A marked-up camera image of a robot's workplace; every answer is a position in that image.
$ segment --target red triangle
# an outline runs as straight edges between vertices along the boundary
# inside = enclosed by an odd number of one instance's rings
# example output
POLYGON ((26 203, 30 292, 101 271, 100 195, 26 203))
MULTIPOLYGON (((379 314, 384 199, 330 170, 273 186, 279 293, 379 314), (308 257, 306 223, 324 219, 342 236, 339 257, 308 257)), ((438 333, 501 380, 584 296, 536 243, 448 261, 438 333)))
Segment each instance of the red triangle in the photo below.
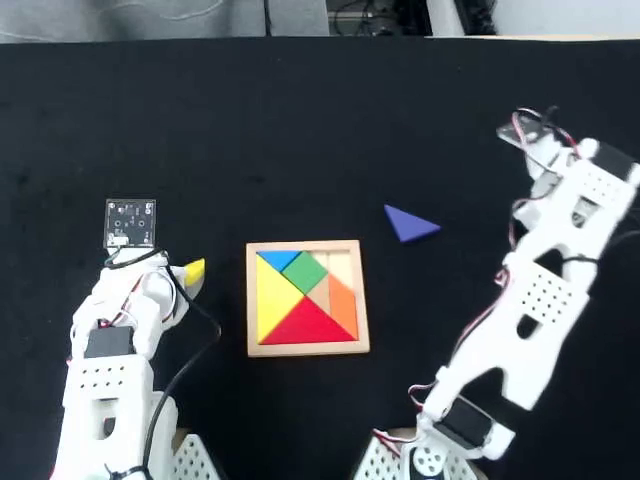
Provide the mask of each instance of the red triangle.
POLYGON ((355 340, 344 328, 309 298, 300 303, 260 342, 260 345, 291 343, 351 342, 355 340))

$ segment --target white wall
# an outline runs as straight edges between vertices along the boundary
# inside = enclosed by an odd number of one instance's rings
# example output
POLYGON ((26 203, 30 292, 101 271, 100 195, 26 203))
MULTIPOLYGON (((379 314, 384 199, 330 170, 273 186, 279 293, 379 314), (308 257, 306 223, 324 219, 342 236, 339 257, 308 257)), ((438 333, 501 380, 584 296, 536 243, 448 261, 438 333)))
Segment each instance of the white wall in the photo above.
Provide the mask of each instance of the white wall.
POLYGON ((640 0, 497 2, 493 21, 500 35, 640 35, 640 0))

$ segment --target square sensor board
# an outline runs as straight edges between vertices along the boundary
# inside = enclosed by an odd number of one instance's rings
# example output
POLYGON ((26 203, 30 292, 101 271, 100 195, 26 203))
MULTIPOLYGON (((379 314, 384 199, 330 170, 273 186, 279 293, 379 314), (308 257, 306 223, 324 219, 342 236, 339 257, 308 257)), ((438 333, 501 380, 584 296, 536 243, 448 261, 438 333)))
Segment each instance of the square sensor board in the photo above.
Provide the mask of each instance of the square sensor board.
POLYGON ((155 200, 108 199, 104 214, 104 247, 153 247, 155 200))
POLYGON ((247 244, 250 357, 369 351, 357 240, 247 244))

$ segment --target gray cloth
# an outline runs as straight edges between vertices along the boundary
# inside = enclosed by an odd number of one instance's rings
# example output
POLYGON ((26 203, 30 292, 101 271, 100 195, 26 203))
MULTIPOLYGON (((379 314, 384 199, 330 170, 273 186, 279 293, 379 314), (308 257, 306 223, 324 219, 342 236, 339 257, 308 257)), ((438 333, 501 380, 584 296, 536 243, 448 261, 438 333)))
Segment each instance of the gray cloth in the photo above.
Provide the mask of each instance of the gray cloth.
MULTIPOLYGON (((269 0, 272 34, 329 34, 324 0, 269 0)), ((263 0, 0 0, 0 43, 263 36, 263 0)))

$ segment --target black surface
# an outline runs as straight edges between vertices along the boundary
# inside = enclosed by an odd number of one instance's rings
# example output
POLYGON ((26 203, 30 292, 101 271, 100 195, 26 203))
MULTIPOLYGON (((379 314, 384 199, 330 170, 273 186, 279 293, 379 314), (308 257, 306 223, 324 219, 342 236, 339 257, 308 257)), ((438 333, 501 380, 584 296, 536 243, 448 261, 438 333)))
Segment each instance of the black surface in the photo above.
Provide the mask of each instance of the black surface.
MULTIPOLYGON (((3 476, 54 462, 71 315, 105 258, 108 197, 157 198, 158 244, 207 258, 219 348, 177 392, 180 424, 235 479, 345 478, 371 427, 414 424, 431 381, 496 294, 521 155, 511 109, 640 157, 640 44, 256 39, 0 48, 3 476), (383 203, 442 232, 400 244, 383 203), (66 212, 60 215, 60 208, 66 212), (361 240, 372 351, 248 359, 244 244, 361 240)), ((496 479, 621 478, 640 414, 637 238, 607 254, 549 388, 496 479)), ((189 315, 158 387, 209 334, 189 315)), ((485 408, 484 398, 470 397, 485 408)))

